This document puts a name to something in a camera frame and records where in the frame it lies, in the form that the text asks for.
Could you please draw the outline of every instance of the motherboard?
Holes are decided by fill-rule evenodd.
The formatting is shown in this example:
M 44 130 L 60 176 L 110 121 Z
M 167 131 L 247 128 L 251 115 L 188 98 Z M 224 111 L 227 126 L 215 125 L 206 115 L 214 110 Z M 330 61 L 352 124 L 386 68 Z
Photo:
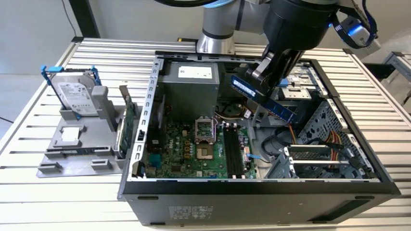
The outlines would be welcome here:
M 150 154 L 150 166 L 146 172 L 148 178 L 232 178 L 228 171 L 232 158 L 227 158 L 226 154 L 231 149 L 227 149 L 224 144 L 227 140 L 224 127 L 215 124 L 212 132 L 204 132 L 204 124 L 200 124 L 202 133 L 207 135 L 215 133 L 215 139 L 214 142 L 198 142 L 195 126 L 195 124 L 168 122 L 163 151 Z M 254 159 L 247 157 L 247 153 L 251 153 L 247 129 L 238 127 L 235 130 L 234 137 L 239 146 L 234 155 L 240 160 L 236 161 L 242 170 L 239 177 L 254 179 L 256 170 Z

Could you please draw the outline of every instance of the white label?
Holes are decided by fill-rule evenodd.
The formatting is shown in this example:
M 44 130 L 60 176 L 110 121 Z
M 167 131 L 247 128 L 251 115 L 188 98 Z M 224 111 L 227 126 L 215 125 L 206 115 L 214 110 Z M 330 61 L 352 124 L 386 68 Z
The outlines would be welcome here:
M 79 134 L 80 134 L 79 127 L 63 128 L 62 141 L 72 142 L 79 140 Z
M 212 79 L 212 69 L 204 66 L 182 66 L 179 67 L 179 78 Z
M 247 110 L 247 111 L 246 111 L 246 113 L 244 113 L 244 117 L 248 119 L 248 118 L 250 118 L 250 116 L 251 116 L 251 111 L 250 111 L 250 110 Z
M 252 95 L 252 97 L 255 97 L 256 93 L 248 88 L 246 87 L 243 84 L 240 84 L 240 82 L 238 82 L 236 80 L 234 80 L 234 85 L 236 85 L 239 88 L 242 88 L 248 94 Z
M 300 81 L 300 78 L 299 77 L 290 77 L 290 81 L 291 82 L 298 82 L 298 81 Z
M 211 219 L 214 206 L 168 206 L 171 219 Z
M 87 87 L 82 83 L 63 82 L 59 83 L 59 88 L 72 111 L 83 116 L 94 116 L 98 114 Z

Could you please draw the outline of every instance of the hard drive label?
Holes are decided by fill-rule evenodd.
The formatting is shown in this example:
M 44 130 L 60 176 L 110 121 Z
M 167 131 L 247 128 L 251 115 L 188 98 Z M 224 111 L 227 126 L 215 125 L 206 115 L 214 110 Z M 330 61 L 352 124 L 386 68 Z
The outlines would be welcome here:
M 62 82 L 59 83 L 59 88 L 72 111 L 82 116 L 94 116 L 98 114 L 87 87 L 82 83 Z

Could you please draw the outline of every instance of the label sticker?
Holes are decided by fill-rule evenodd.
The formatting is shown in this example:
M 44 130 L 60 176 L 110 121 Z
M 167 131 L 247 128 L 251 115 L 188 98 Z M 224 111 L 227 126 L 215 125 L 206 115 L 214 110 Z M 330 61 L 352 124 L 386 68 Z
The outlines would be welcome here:
M 290 78 L 290 81 L 291 82 L 298 82 L 298 81 L 300 81 L 300 78 L 299 77 L 288 77 Z
M 214 206 L 168 206 L 172 219 L 210 219 Z
M 98 114 L 87 87 L 82 83 L 59 83 L 59 88 L 72 111 L 83 116 Z
M 246 87 L 240 82 L 234 80 L 232 84 L 236 85 L 240 89 L 243 89 L 243 91 L 246 91 L 250 95 L 252 95 L 252 97 L 256 96 L 256 93 L 248 87 Z
M 204 66 L 182 66 L 179 67 L 179 78 L 212 79 L 212 69 Z
M 76 150 L 64 150 L 62 151 L 62 154 L 78 154 Z
M 250 110 L 247 110 L 247 111 L 246 111 L 246 113 L 244 113 L 244 117 L 248 119 L 248 118 L 250 118 L 250 116 L 251 116 L 251 111 L 250 111 Z

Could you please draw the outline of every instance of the aluminum profile table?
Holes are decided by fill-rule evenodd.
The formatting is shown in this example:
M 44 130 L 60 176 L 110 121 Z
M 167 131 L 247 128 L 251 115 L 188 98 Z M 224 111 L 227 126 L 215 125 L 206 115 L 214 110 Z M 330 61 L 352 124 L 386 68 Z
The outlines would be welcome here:
M 411 82 L 411 54 L 391 52 L 383 63 L 391 64 L 403 77 Z
M 58 65 L 96 65 L 114 103 L 124 104 L 118 86 L 127 84 L 134 101 L 142 104 L 156 50 L 194 52 L 195 44 L 87 38 L 71 43 Z M 263 50 L 263 46 L 236 45 L 239 55 L 259 56 Z M 354 55 L 336 49 L 314 49 L 303 57 L 319 61 L 403 195 L 338 225 L 202 226 L 168 230 L 411 230 L 410 115 Z M 0 230 L 142 229 L 128 203 L 116 200 L 119 174 L 36 177 L 36 167 L 60 120 L 59 108 L 59 100 L 43 83 L 0 141 Z

